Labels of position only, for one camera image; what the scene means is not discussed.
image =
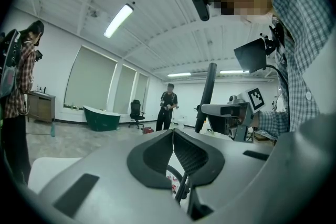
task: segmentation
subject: man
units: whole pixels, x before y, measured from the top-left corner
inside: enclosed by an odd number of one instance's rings
[[[161,96],[160,106],[157,122],[156,122],[156,131],[163,129],[168,130],[170,122],[172,120],[173,109],[177,107],[177,95],[173,92],[174,84],[169,83],[167,91],[164,92]]]
[[[5,39],[5,33],[4,32],[2,32],[1,34],[0,34],[0,43]]]
[[[7,97],[4,109],[4,150],[13,176],[20,183],[28,182],[31,169],[26,140],[27,107],[24,94],[29,93],[33,85],[34,46],[39,45],[43,32],[44,25],[39,20],[20,32],[22,46],[16,83]]]
[[[213,0],[213,2],[215,7],[221,9],[223,15],[240,15],[248,18],[251,15],[272,14],[279,19],[285,30],[284,44],[276,50],[275,56],[276,68],[288,82],[290,110],[287,106],[286,84],[279,79],[286,111],[258,112],[255,114],[252,126],[278,138],[288,129],[294,131],[301,123],[315,118],[319,114],[319,109],[302,74],[315,60],[335,25],[335,15],[329,1]]]

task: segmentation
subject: ceiling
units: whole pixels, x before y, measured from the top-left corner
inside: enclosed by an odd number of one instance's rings
[[[111,38],[105,37],[106,28],[126,3],[134,8],[133,14]],[[210,20],[203,22],[191,0],[17,0],[15,7],[164,81],[171,80],[167,74],[181,72],[197,73],[189,80],[205,78],[210,62],[217,63],[217,70],[240,69],[233,50],[259,38],[260,33],[269,33],[267,24],[219,16],[214,9]],[[268,80],[274,78],[268,70],[234,77],[253,80],[266,75]]]

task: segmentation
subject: office chair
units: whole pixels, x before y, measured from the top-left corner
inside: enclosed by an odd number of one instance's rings
[[[144,120],[145,117],[143,116],[145,112],[140,112],[140,101],[139,100],[133,100],[131,103],[131,119],[135,120],[134,122],[131,122],[130,125],[128,125],[128,128],[131,127],[131,125],[136,125],[138,129],[140,128],[139,125],[144,126],[143,124],[139,123],[140,120]]]

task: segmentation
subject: checkered shirt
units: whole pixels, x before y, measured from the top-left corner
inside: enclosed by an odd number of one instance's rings
[[[4,118],[15,118],[26,115],[25,93],[29,93],[33,85],[33,68],[35,64],[35,47],[29,37],[22,40],[21,56],[14,90],[6,100]]]
[[[316,101],[314,97],[310,98],[302,75],[327,42],[335,24],[335,15],[328,0],[272,0],[272,4],[289,32],[283,42],[285,47],[281,46],[276,51],[275,58],[276,67],[288,83],[289,130],[295,131],[301,123],[319,114]],[[259,129],[273,138],[278,138],[288,127],[287,89],[280,78],[279,82],[286,112],[259,112]]]

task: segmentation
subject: floor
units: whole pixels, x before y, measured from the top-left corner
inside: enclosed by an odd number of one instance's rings
[[[155,128],[155,122],[145,123]],[[50,135],[51,124],[41,121],[26,123],[29,159],[33,163],[40,157],[85,157],[106,144],[109,139],[130,139],[142,135],[135,126],[121,124],[116,131],[95,132],[88,125],[55,123],[55,137]]]

